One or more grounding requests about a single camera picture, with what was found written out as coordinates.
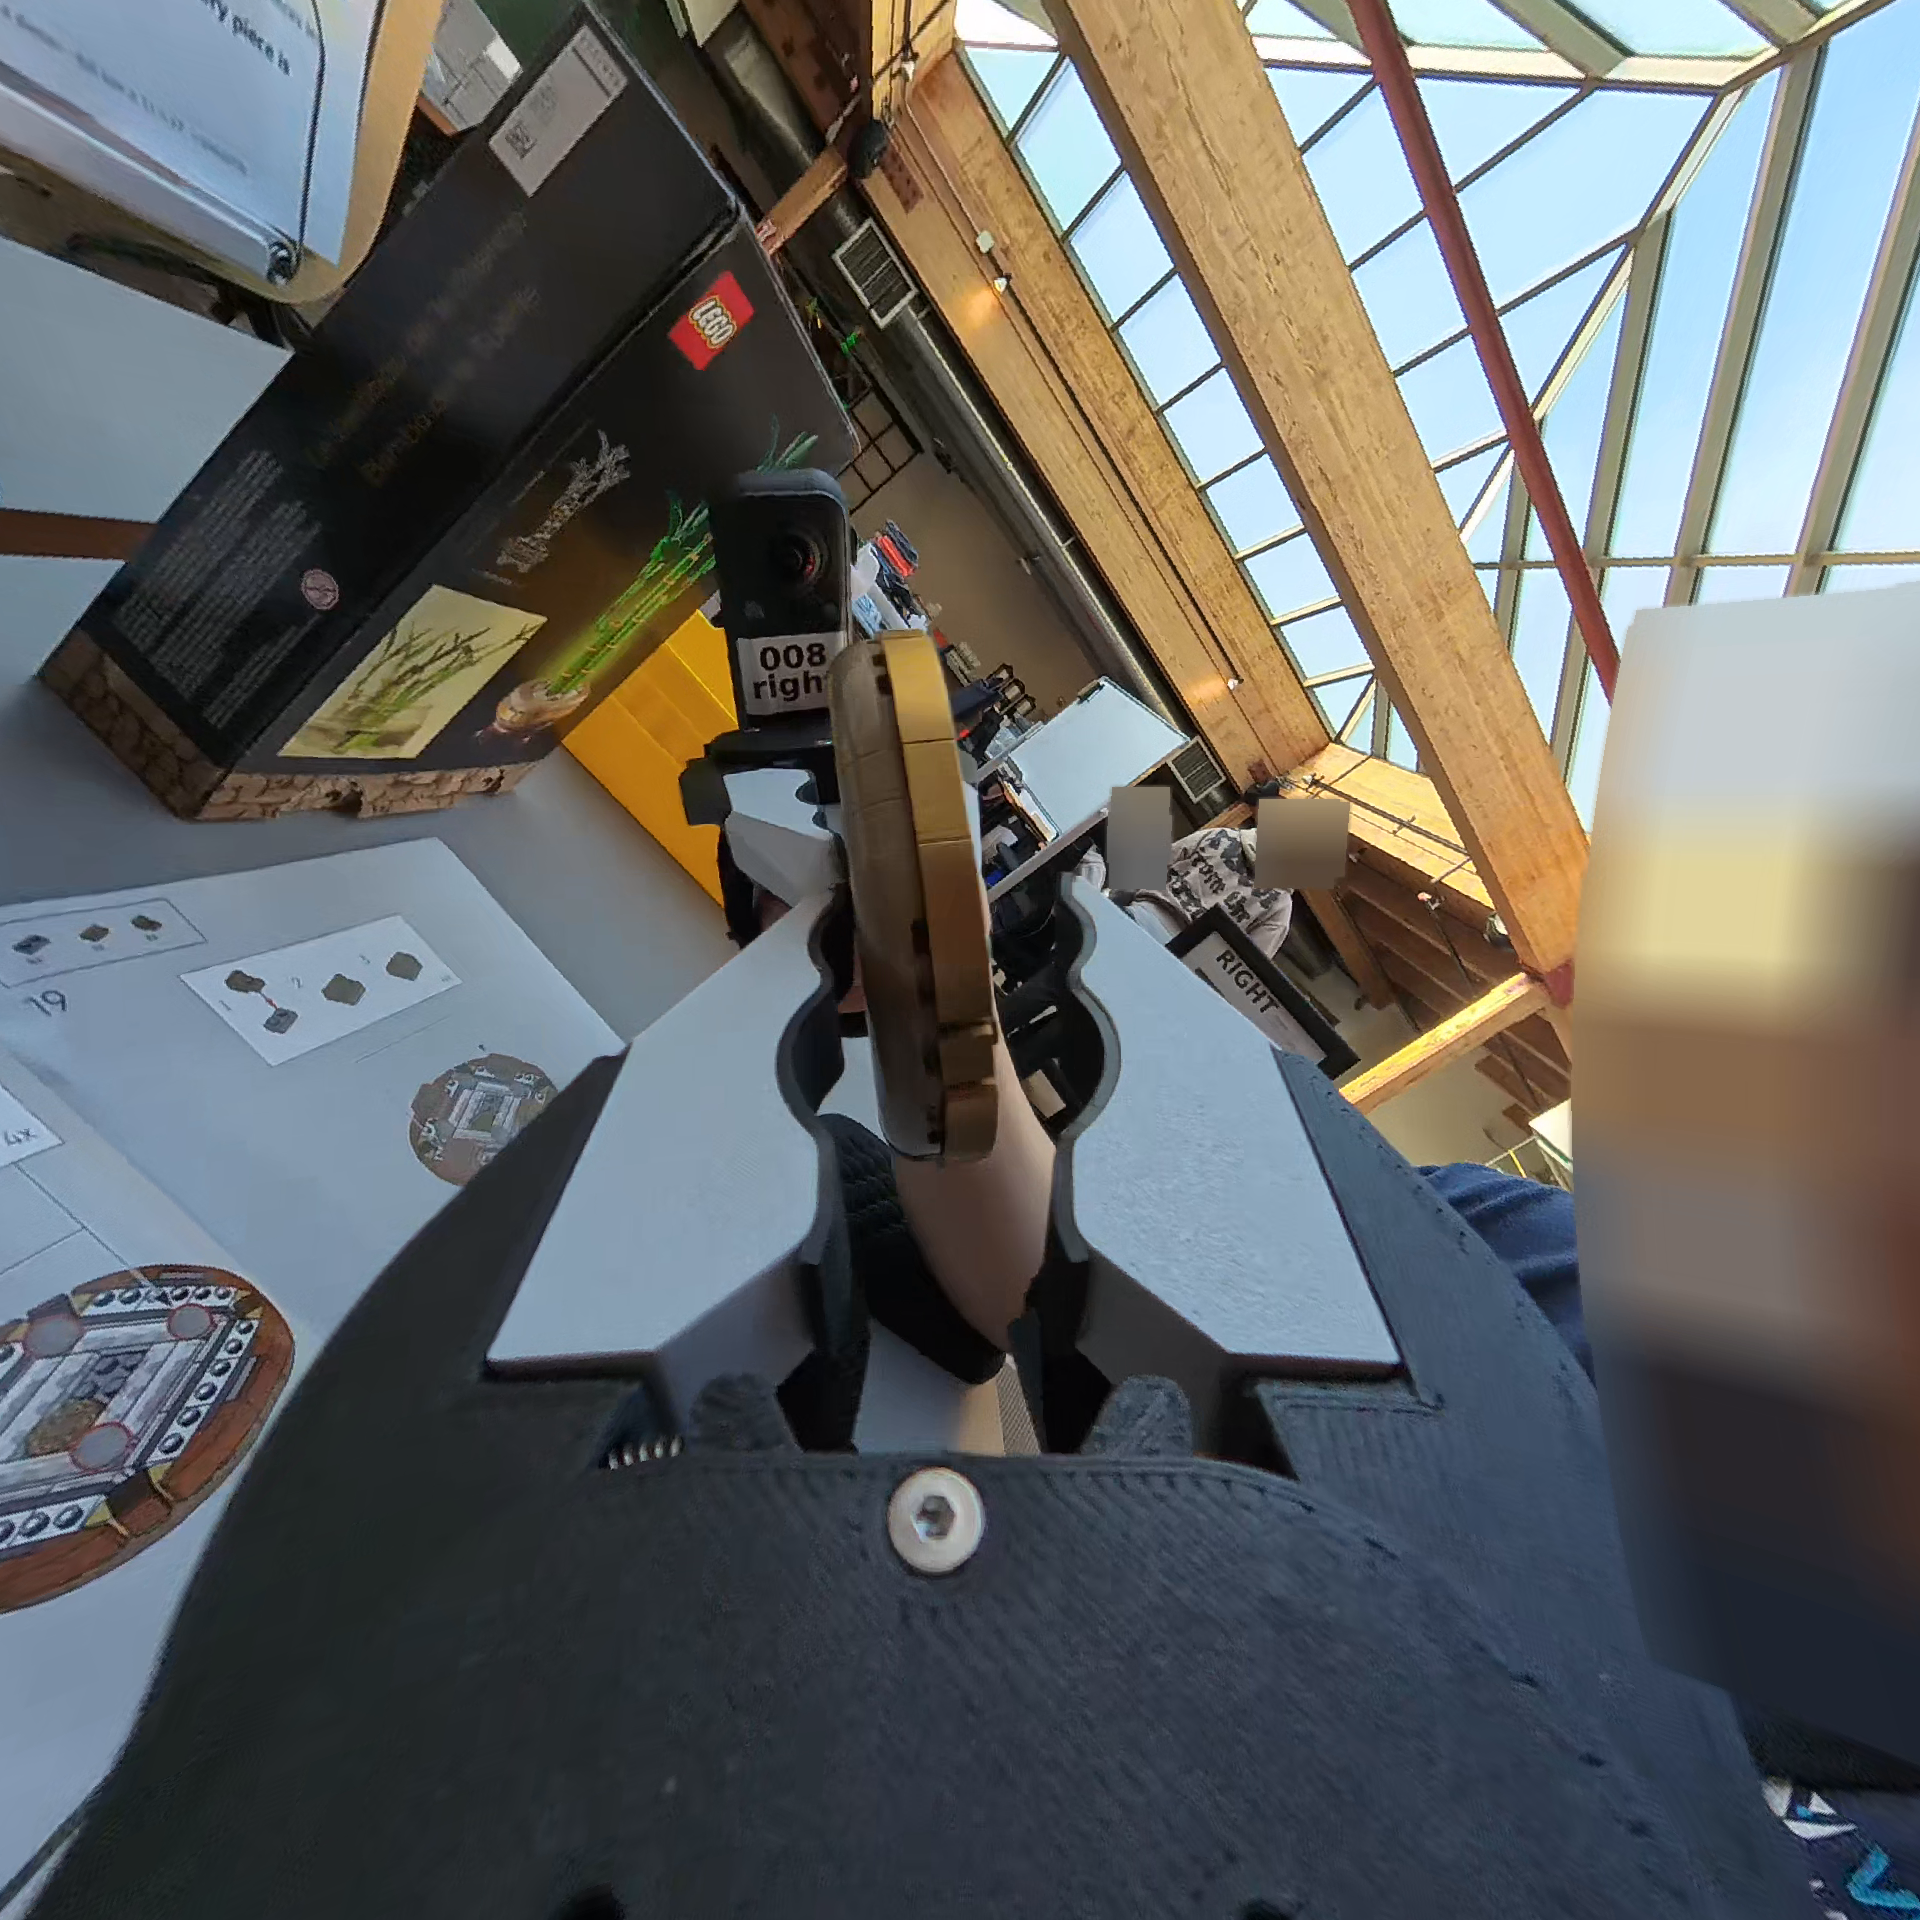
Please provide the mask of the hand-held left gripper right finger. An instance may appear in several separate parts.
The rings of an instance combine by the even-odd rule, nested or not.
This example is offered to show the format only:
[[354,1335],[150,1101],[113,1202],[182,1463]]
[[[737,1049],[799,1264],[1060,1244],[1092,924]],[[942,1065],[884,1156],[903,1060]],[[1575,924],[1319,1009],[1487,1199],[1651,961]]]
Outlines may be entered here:
[[1042,1448],[1078,1448],[1089,1375],[1174,1381],[1202,1448],[1250,1386],[1403,1386],[1287,1080],[1302,1060],[1083,881],[1064,881],[1058,925],[1096,1081],[1058,1140],[1047,1259],[1015,1327]]

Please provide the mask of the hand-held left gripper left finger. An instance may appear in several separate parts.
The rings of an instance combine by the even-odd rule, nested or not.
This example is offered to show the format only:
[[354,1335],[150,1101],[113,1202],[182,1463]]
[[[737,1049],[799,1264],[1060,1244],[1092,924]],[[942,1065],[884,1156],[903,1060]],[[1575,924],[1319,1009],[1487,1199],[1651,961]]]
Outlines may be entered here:
[[616,1378],[689,1429],[767,1381],[806,1450],[851,1450],[871,1356],[826,1096],[843,1074],[849,893],[816,893],[622,1057],[488,1348],[505,1378]]

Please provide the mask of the gold round lego disc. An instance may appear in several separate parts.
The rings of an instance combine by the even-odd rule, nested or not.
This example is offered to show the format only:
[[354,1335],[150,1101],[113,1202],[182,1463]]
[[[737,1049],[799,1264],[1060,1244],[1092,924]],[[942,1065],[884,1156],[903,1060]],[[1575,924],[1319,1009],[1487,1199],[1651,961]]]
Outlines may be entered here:
[[889,1146],[979,1162],[998,1137],[990,919],[948,899],[948,805],[966,780],[944,666],[924,632],[854,641],[830,672],[832,759]]

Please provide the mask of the black lego set box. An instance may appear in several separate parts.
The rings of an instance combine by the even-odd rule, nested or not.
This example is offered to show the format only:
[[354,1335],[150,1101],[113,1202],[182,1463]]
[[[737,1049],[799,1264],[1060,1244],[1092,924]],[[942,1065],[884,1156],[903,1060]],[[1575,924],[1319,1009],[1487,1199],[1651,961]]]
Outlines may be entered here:
[[577,4],[39,671],[190,824],[507,793],[851,420],[732,184]]

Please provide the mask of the lego instruction booklet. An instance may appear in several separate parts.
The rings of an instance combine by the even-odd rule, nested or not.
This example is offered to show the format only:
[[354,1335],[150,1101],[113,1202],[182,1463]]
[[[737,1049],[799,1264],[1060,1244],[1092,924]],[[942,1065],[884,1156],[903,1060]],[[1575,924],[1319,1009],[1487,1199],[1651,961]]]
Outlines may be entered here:
[[6,1907],[379,1271],[618,1049],[438,841],[6,909]]

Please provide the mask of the person's right hand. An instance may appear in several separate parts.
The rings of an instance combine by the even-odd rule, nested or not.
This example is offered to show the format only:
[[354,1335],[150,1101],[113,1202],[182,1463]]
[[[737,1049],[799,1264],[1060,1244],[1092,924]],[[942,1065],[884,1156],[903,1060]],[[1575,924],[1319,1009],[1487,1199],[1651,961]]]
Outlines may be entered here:
[[995,1085],[993,1153],[975,1162],[896,1156],[896,1186],[939,1291],[1007,1354],[1047,1259],[1056,1143],[1001,1043]]

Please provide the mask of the whiteboard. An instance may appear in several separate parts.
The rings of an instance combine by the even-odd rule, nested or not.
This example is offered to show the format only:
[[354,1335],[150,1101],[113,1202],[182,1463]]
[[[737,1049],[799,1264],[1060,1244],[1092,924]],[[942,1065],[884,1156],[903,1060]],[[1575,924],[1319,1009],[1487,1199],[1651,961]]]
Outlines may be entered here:
[[993,776],[1039,812],[1051,836],[1078,836],[1106,812],[1115,786],[1156,772],[1191,744],[1188,732],[1130,689],[1096,679],[1046,725],[1024,732]]

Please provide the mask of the yellow box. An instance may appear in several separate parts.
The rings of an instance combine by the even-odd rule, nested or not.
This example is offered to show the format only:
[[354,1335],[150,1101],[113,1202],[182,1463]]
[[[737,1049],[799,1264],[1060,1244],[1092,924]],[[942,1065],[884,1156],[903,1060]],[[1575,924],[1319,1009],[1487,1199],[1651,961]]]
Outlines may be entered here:
[[592,780],[716,903],[722,900],[719,827],[689,824],[682,772],[734,725],[730,645],[699,609],[566,740]]

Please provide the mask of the black framed white sign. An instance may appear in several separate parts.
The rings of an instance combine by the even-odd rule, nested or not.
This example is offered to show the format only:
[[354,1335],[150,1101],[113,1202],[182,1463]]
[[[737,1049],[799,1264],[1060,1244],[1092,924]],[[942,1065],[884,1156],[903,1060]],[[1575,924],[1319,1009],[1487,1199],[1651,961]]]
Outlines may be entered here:
[[1308,1060],[1331,1081],[1359,1065],[1359,1052],[1322,1002],[1295,985],[1225,907],[1193,919],[1167,952],[1246,1016],[1274,1049]]

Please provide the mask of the person's blue clothing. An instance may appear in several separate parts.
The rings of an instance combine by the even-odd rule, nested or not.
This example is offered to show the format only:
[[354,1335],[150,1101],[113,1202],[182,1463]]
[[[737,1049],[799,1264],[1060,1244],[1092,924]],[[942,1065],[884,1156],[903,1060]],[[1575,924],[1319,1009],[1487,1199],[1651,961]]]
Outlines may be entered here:
[[1594,1378],[1574,1194],[1481,1163],[1424,1165],[1419,1173],[1489,1244]]

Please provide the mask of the white printed banner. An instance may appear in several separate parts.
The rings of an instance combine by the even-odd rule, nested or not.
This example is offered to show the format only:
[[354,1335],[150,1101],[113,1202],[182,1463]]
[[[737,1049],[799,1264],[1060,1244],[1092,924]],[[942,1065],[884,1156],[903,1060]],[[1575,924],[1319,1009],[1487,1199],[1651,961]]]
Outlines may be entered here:
[[338,263],[374,2],[6,2],[2,146],[289,284]]

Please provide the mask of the patterned cloth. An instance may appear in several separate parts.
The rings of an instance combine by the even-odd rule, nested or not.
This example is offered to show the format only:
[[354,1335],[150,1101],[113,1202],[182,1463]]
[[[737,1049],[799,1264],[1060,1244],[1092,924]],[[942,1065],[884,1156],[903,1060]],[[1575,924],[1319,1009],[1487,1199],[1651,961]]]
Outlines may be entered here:
[[1919,1795],[1817,1793],[1764,1779],[1769,1810],[1795,1837],[1814,1919],[1919,1919]]

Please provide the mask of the wall air vent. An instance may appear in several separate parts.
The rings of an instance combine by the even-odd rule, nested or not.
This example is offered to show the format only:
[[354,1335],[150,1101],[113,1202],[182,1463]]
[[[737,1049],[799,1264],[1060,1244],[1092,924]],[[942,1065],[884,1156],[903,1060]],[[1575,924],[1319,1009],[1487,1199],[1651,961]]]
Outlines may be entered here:
[[875,219],[858,225],[835,250],[832,263],[875,330],[910,316],[921,290]]

